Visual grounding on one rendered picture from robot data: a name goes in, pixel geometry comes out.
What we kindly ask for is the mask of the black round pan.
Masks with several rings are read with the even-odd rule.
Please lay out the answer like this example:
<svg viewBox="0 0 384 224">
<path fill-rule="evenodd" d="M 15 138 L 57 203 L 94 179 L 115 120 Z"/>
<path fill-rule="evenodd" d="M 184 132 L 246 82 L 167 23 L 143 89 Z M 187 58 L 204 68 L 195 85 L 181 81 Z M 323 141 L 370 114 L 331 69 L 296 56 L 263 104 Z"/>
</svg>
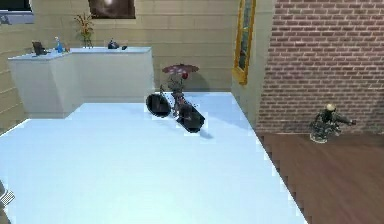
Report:
<svg viewBox="0 0 384 224">
<path fill-rule="evenodd" d="M 171 106 L 162 94 L 150 94 L 146 98 L 146 106 L 152 115 L 160 118 L 167 117 L 171 112 Z"/>
</svg>

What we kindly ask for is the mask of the pale blue table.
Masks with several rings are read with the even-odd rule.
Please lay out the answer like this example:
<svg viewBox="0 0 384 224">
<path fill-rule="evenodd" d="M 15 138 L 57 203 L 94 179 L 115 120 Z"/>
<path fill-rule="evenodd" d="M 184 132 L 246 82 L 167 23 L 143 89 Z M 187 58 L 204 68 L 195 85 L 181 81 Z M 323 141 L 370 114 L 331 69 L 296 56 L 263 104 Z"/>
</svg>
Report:
<svg viewBox="0 0 384 224">
<path fill-rule="evenodd" d="M 12 224 L 307 224 L 230 93 L 189 93 L 195 134 L 142 103 L 90 104 L 0 137 Z"/>
</svg>

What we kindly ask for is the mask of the gold framed mirror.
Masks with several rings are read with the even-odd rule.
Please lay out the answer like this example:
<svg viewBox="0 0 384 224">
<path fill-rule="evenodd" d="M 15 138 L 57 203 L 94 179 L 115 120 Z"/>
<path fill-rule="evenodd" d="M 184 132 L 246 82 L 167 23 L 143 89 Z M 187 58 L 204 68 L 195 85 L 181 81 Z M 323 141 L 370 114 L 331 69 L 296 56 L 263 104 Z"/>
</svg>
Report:
<svg viewBox="0 0 384 224">
<path fill-rule="evenodd" d="M 239 0 L 232 75 L 240 85 L 248 82 L 256 6 L 257 0 Z"/>
</svg>

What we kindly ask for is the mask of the white kitchen counter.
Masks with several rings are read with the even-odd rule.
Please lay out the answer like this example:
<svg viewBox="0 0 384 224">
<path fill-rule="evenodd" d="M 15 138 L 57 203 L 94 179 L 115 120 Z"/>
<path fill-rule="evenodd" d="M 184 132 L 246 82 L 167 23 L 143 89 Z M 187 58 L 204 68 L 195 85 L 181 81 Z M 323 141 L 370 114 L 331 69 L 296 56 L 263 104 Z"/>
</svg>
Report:
<svg viewBox="0 0 384 224">
<path fill-rule="evenodd" d="M 65 118 L 84 103 L 142 103 L 155 91 L 150 47 L 31 53 L 8 65 L 32 119 Z"/>
</svg>

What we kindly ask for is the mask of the dark green statue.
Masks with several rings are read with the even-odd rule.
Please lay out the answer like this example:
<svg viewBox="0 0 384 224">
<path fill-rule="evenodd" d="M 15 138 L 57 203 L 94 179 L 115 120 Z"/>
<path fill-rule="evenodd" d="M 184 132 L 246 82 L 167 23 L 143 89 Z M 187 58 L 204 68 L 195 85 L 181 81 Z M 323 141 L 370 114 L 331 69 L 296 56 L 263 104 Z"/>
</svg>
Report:
<svg viewBox="0 0 384 224">
<path fill-rule="evenodd" d="M 342 133 L 340 123 L 353 126 L 357 121 L 341 115 L 335 104 L 328 103 L 309 124 L 309 137 L 315 143 L 324 144 L 330 135 L 339 136 Z"/>
</svg>

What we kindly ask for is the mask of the orange leafed house plant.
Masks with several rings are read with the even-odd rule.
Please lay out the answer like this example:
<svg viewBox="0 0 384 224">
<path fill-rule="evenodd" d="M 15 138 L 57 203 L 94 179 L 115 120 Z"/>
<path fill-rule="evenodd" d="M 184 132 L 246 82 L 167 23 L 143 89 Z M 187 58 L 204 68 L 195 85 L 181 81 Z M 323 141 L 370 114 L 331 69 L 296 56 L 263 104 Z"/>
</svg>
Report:
<svg viewBox="0 0 384 224">
<path fill-rule="evenodd" d="M 78 14 L 74 17 L 74 20 L 77 22 L 79 28 L 77 30 L 78 35 L 80 36 L 83 44 L 87 48 L 92 48 L 93 43 L 91 36 L 93 34 L 93 23 L 91 21 L 92 16 L 83 14 Z"/>
</svg>

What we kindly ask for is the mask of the grey ribbed object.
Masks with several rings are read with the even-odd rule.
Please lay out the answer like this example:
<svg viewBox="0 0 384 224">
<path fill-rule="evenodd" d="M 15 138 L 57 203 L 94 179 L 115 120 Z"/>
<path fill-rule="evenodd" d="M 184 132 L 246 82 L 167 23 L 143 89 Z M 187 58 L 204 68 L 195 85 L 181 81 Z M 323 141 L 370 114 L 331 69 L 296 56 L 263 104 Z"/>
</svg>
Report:
<svg viewBox="0 0 384 224">
<path fill-rule="evenodd" d="M 15 195 L 12 191 L 6 189 L 3 183 L 0 181 L 0 208 L 4 209 L 15 199 Z"/>
</svg>

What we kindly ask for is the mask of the dark window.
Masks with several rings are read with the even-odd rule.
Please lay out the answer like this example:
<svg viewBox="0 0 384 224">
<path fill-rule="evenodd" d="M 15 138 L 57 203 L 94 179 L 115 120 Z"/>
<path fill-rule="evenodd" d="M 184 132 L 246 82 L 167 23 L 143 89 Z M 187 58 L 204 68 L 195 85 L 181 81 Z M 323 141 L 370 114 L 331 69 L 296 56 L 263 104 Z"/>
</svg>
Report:
<svg viewBox="0 0 384 224">
<path fill-rule="evenodd" d="M 0 0 L 0 24 L 33 24 L 32 0 Z"/>
</svg>

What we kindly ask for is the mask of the dark framed wall picture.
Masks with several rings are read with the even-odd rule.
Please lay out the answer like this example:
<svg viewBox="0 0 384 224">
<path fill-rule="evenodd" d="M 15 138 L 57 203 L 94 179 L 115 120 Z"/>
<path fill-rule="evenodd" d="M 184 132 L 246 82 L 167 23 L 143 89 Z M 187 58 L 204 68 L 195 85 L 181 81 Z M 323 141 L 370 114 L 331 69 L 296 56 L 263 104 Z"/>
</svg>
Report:
<svg viewBox="0 0 384 224">
<path fill-rule="evenodd" d="M 134 0 L 88 0 L 93 19 L 135 19 Z"/>
</svg>

